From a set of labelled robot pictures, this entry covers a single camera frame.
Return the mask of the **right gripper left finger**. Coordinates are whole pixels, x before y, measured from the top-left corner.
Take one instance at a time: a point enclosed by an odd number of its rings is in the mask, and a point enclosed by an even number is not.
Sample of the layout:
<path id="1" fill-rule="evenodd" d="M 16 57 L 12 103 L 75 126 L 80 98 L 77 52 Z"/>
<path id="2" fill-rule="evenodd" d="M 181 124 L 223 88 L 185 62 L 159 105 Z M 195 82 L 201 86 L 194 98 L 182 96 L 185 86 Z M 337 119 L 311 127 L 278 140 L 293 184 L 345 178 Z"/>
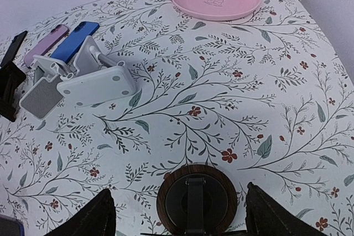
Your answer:
<path id="1" fill-rule="evenodd" d="M 58 227 L 58 235 L 115 235 L 116 209 L 109 189 L 103 189 L 72 218 Z"/>

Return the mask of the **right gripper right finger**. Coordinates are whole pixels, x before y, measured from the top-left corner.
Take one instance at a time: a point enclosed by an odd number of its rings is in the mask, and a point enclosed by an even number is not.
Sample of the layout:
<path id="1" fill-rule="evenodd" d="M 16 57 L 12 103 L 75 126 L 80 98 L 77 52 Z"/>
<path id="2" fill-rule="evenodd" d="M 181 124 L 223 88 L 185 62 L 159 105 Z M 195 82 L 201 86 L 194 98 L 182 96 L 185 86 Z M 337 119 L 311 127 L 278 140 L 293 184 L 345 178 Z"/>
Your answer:
<path id="1" fill-rule="evenodd" d="M 288 212 L 259 186 L 249 182 L 247 188 L 248 235 L 324 235 Z"/>

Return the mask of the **white grey folding stand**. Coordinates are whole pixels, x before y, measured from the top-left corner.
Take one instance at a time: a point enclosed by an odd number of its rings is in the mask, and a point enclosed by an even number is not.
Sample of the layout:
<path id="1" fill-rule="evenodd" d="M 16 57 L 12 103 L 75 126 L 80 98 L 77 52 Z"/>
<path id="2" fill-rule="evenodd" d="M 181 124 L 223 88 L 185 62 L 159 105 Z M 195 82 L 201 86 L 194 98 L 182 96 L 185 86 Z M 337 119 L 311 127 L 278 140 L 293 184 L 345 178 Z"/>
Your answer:
<path id="1" fill-rule="evenodd" d="M 43 120 L 59 104 L 64 96 L 58 91 L 57 85 L 63 80 L 77 77 L 85 70 L 93 70 L 98 63 L 92 57 L 87 44 L 94 44 L 93 38 L 87 36 L 74 53 L 71 66 L 52 57 L 34 55 L 30 68 L 34 70 L 33 85 L 21 98 L 19 105 L 35 118 Z"/>

